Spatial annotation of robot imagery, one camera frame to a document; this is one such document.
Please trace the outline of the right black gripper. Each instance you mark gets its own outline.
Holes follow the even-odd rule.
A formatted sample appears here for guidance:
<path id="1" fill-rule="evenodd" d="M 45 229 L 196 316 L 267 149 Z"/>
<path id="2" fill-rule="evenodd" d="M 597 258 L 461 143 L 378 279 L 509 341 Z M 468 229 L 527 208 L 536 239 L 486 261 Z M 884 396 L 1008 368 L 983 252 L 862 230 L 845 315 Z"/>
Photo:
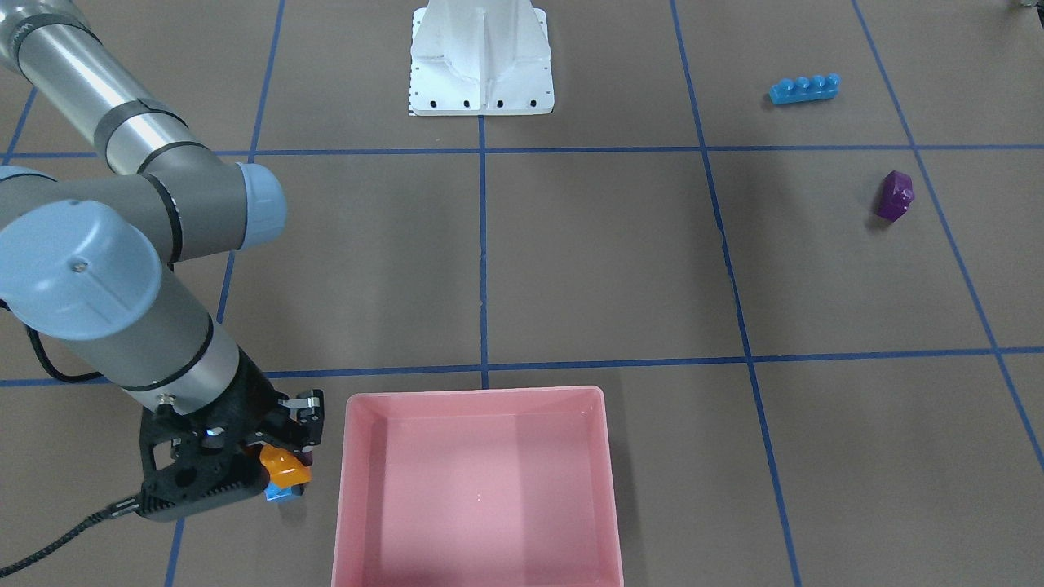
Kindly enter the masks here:
<path id="1" fill-rule="evenodd" d="M 303 454 L 323 439 L 323 390 L 290 398 L 237 350 L 235 371 L 204 405 L 183 406 L 173 391 L 155 398 L 139 431 L 144 490 L 284 490 L 313 482 Z"/>

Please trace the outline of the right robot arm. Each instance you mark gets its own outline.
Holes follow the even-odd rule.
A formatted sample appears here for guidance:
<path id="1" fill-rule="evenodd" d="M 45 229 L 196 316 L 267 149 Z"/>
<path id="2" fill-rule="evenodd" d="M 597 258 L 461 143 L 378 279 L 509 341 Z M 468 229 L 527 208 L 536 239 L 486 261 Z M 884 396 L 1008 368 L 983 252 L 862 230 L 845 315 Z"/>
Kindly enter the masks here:
<path id="1" fill-rule="evenodd" d="M 2 167 L 3 303 L 142 406 L 145 490 L 190 501 L 216 487 L 301 490 L 321 442 L 321 393 L 272 389 L 173 271 L 279 237 L 279 179 L 221 161 L 71 1 L 4 1 L 2 66 L 111 171 L 57 181 Z"/>

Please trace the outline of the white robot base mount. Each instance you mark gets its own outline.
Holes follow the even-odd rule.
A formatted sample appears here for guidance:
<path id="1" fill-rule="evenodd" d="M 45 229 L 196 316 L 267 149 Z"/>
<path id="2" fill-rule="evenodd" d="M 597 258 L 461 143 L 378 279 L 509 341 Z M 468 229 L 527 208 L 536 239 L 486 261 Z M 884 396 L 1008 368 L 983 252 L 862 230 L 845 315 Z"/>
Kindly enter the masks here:
<path id="1" fill-rule="evenodd" d="M 429 1 L 411 18 L 408 114 L 532 116 L 555 110 L 546 11 L 529 1 Z"/>

